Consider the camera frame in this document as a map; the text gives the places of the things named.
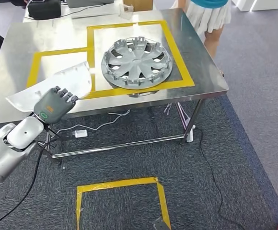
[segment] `black device on table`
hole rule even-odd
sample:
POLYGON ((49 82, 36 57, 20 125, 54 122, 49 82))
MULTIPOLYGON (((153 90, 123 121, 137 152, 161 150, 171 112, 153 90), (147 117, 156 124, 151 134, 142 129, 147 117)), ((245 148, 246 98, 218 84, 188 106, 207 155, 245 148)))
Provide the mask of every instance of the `black device on table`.
POLYGON ((46 20, 61 16, 60 0, 32 0, 27 8, 30 17, 35 20, 46 20))

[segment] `stainless steel table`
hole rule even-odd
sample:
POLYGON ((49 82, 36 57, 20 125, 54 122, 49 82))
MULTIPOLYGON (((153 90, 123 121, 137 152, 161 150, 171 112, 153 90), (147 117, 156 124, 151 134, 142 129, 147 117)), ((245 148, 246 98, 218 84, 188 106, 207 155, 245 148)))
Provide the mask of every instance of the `stainless steel table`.
POLYGON ((5 96, 87 59, 95 79, 94 88, 96 92, 92 93, 90 99, 78 101, 65 117, 177 103, 184 130, 178 136, 61 153, 53 155, 53 158, 171 139, 181 139, 184 143, 204 99, 217 97, 228 91, 226 81, 186 15, 180 9, 136 12, 130 20, 107 15, 19 23, 9 28, 0 51, 0 126, 19 121, 27 115, 12 107, 5 99, 5 96), (167 85, 170 87, 149 90, 153 93, 131 93, 121 89, 113 91, 115 87, 106 81, 101 74, 101 58, 114 41, 132 36, 144 36, 160 42, 174 57, 173 70, 167 81, 167 85), (194 86, 178 84, 184 79, 181 75, 185 72, 182 69, 183 63, 187 67, 186 72, 187 69, 190 74, 194 86), (178 88, 172 87, 174 82, 176 82, 178 88), (187 125, 178 102, 190 100, 199 102, 190 122, 187 125))

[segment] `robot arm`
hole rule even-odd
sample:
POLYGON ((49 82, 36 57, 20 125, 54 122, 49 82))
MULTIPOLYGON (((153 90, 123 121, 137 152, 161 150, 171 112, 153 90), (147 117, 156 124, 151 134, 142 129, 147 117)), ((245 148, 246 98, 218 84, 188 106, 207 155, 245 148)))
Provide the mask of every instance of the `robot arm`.
POLYGON ((9 176, 37 145, 34 140, 48 126, 60 121, 75 106, 78 97, 66 89, 51 88, 34 106, 31 115, 18 125, 0 129, 0 182, 9 176))

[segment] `green label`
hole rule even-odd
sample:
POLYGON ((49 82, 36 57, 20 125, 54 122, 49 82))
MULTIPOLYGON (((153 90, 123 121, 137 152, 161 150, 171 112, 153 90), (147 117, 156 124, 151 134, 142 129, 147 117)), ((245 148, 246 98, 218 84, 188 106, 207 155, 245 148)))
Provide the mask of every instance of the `green label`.
POLYGON ((44 119, 47 119, 48 116, 48 115, 46 115, 46 113, 45 113, 45 112, 41 112, 40 113, 40 116, 42 116, 42 118, 44 118, 44 119))

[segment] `teal shirt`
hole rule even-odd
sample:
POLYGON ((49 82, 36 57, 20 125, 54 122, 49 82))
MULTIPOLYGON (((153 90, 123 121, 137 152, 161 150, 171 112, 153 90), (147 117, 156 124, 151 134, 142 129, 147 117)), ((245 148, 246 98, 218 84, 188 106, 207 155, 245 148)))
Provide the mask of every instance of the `teal shirt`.
POLYGON ((223 7, 228 2, 228 0, 191 0, 196 5, 204 8, 219 8, 223 7))

